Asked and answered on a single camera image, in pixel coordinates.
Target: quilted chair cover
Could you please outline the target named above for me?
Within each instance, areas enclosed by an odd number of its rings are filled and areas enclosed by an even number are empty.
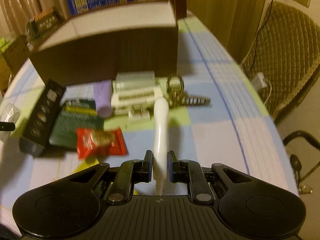
[[[264,15],[267,20],[270,4]],[[260,31],[252,79],[262,72],[271,82],[272,92],[266,103],[270,115],[275,119],[298,92],[305,86],[320,64],[320,28],[302,11],[274,1],[270,19]],[[245,73],[251,67],[255,40],[242,61]],[[265,101],[269,94],[264,89],[260,94]]]

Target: chair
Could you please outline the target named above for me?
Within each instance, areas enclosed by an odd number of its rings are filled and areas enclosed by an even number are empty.
[[[267,20],[269,9],[270,5],[263,22]],[[262,72],[270,81],[272,91],[266,107],[275,120],[294,98],[299,97],[300,103],[313,85],[309,81],[316,81],[320,64],[320,27],[297,8],[274,1],[270,18],[257,38],[254,64],[256,40],[242,61],[242,67],[249,79]],[[261,93],[263,101],[269,91],[264,89]]]
[[[292,132],[288,136],[286,136],[282,142],[283,142],[284,146],[287,146],[287,144],[289,142],[291,142],[293,139],[295,139],[297,137],[303,137],[314,148],[316,148],[318,151],[320,151],[319,141],[316,138],[314,138],[311,134],[304,132],[304,131]],[[295,180],[297,183],[299,193],[300,194],[312,193],[311,188],[309,190],[305,191],[305,187],[301,187],[300,183],[303,182],[307,177],[309,177],[320,166],[320,161],[310,171],[308,171],[303,177],[300,176],[300,171],[301,171],[302,165],[301,165],[301,162],[300,162],[299,158],[297,157],[297,155],[294,155],[294,154],[290,155],[290,164],[291,164],[291,167],[292,167],[294,175],[295,175]]]

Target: red wrapper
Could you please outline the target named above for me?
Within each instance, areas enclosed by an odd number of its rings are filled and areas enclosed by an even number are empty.
[[[77,152],[79,159],[89,156],[126,155],[127,148],[124,144],[121,129],[96,130],[78,128]]]

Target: tablecloth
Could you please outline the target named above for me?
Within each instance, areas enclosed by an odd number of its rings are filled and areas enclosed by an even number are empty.
[[[170,110],[168,149],[178,159],[198,161],[204,167],[223,163],[239,171],[297,194],[292,170],[281,138],[259,96],[237,63],[196,17],[178,21],[177,73],[183,76],[190,95],[210,97],[210,106],[180,107]],[[165,79],[160,79],[164,88]],[[44,83],[28,60],[21,68],[0,105],[13,103],[22,114],[9,141],[1,145],[0,220],[17,230],[11,209],[24,192],[72,173],[81,163],[75,152],[47,152],[33,158],[19,151],[19,135],[44,88]],[[93,99],[92,84],[67,88],[65,99]],[[120,126],[128,148],[127,156],[111,156],[103,161],[119,166],[123,161],[143,159],[153,148],[154,124],[132,125],[126,116],[106,120],[104,128]],[[152,185],[139,183],[141,194],[151,194]],[[164,194],[187,192],[184,184],[164,184]]]

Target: white electric toothbrush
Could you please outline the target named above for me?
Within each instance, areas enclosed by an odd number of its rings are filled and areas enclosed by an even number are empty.
[[[162,195],[163,181],[167,178],[167,130],[169,105],[165,98],[160,97],[154,106],[155,141],[153,145],[153,179],[156,181],[155,195]]]

